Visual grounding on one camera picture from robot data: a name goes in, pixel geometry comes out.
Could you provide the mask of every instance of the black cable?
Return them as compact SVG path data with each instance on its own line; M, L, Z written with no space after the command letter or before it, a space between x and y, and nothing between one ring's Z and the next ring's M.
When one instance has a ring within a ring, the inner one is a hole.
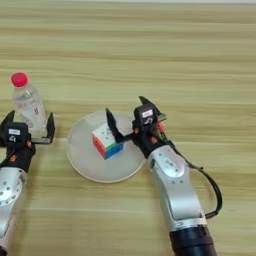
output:
M217 205L216 205L215 210L212 211L212 212L206 213L205 217L206 217L206 219L211 219L211 218L217 216L219 214L219 211L222 209L222 206L223 206L222 194L221 194L221 190L220 190L218 184L215 182L215 180L207 172L204 171L203 167L198 167L198 166L194 165L193 163L191 163L190 161L188 161L186 159L186 157L183 156L179 152L179 150L172 143L172 141L168 140L168 143L171 146L171 148L175 151L175 153L180 155L186 161L186 163L188 164L189 168L195 169L195 170L199 171L200 173L202 173L208 179L208 181L210 182L210 184L211 184L211 186L212 186L212 188L214 190L214 193L215 193L215 196L216 196L216 200L217 200Z

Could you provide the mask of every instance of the rubik's cube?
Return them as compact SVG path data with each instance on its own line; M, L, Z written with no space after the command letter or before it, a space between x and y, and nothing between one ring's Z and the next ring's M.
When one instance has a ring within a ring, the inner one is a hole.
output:
M92 132L94 146L104 159L117 154L124 148L124 143L117 144L115 138L105 123Z

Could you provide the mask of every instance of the wood grain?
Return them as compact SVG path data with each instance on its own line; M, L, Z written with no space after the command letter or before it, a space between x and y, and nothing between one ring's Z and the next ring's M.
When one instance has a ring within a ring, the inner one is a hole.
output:
M0 1L0 118L23 70L57 123L38 147L11 256L173 255L146 167L112 185L66 159L71 127L98 109L132 114L138 95L168 114L168 134L224 195L209 221L218 255L256 254L256 6ZM192 174L206 211L207 182Z

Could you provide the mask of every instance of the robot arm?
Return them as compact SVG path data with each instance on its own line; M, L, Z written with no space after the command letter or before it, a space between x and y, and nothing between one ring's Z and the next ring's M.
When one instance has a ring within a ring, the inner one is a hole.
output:
M15 123L14 111L0 125L0 146L6 147L6 158L0 164L0 256L6 256L12 240L18 214L25 199L27 173L35 144L53 141L55 126L53 114L47 123L47 137L32 139L28 126Z
M215 256L217 254L207 228L206 217L217 215L222 207L218 185L203 169L188 162L165 134L157 129L159 122L165 120L166 116L146 98L140 97L140 100L142 106L134 110L132 134L120 134L112 113L107 110L109 128L117 142L132 139L147 159L160 194L175 255ZM210 214L204 214L199 198L190 184L190 168L203 173L214 188L218 205Z
M217 255L185 160L170 146L164 146L150 154L148 164L160 193L175 255Z

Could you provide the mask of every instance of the sticker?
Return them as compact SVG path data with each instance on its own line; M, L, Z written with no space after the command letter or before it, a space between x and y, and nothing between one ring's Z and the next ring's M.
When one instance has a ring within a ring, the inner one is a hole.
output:
M12 135L20 135L20 130L9 129L9 134L12 134Z
M146 117L152 116L152 115L153 115L153 110L152 110L152 109L150 109L150 110L145 111L145 112L142 113L142 117L143 117L143 118L146 118Z

